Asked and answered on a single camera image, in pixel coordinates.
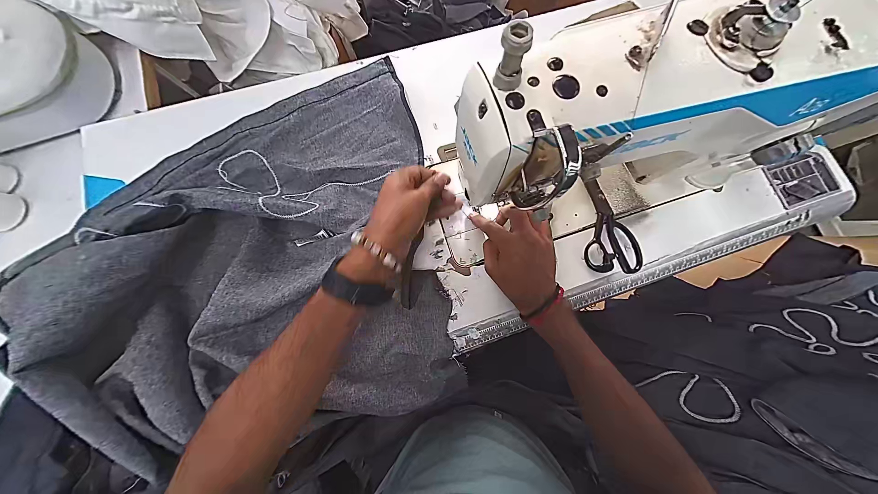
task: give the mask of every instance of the bracelet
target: bracelet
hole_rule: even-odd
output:
[[[522,314],[522,320],[525,323],[530,324],[531,326],[540,324],[543,321],[543,316],[549,312],[549,309],[555,307],[555,304],[564,300],[564,288],[561,287],[558,283],[555,284],[555,293],[552,294],[551,297],[546,299],[538,309],[530,312],[527,315]]]
[[[402,265],[396,260],[396,256],[386,251],[381,245],[372,242],[362,230],[357,230],[350,236],[350,243],[355,247],[364,247],[369,253],[375,256],[378,261],[385,267],[390,268],[393,272],[400,274]]]

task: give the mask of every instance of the red thread bracelet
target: red thread bracelet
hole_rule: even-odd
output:
[[[556,284],[555,296],[546,301],[546,303],[544,303],[543,306],[537,309],[535,312],[527,314],[526,316],[522,316],[522,320],[525,323],[530,324],[531,326],[539,325],[543,322],[543,318],[546,316],[549,310],[555,307],[562,300],[564,300],[564,287]]]

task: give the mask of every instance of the black-handled scissors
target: black-handled scissors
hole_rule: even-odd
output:
[[[596,272],[611,272],[615,267],[614,261],[618,261],[619,267],[626,274],[640,271],[640,268],[644,267],[644,254],[640,251],[640,243],[637,242],[637,239],[628,227],[615,220],[613,207],[607,201],[607,196],[601,190],[597,178],[585,182],[585,185],[588,197],[592,199],[594,209],[597,211],[597,222],[594,224],[594,239],[586,245],[586,250],[583,253],[586,264]],[[604,245],[601,239],[604,229],[607,231],[609,249],[607,249],[607,246]],[[631,263],[625,254],[625,249],[619,242],[617,233],[621,233],[628,239],[628,243],[634,251],[634,263]],[[601,263],[598,265],[592,262],[588,255],[588,252],[592,249],[596,249],[601,254]]]

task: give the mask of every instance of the hand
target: hand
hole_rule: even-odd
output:
[[[492,222],[480,214],[470,220],[485,232],[485,269],[519,312],[533,312],[555,292],[555,243],[549,222],[536,222],[533,215],[504,207]],[[506,221],[512,228],[503,228]]]
[[[445,189],[450,181],[420,166],[395,171],[381,187],[363,232],[402,261],[425,221],[451,216],[463,205]]]
[[[463,205],[445,189],[448,175],[421,166],[392,173],[381,187],[364,234],[401,263],[424,222],[451,216]],[[358,283],[389,283],[393,273],[365,249],[352,250],[336,268]]]

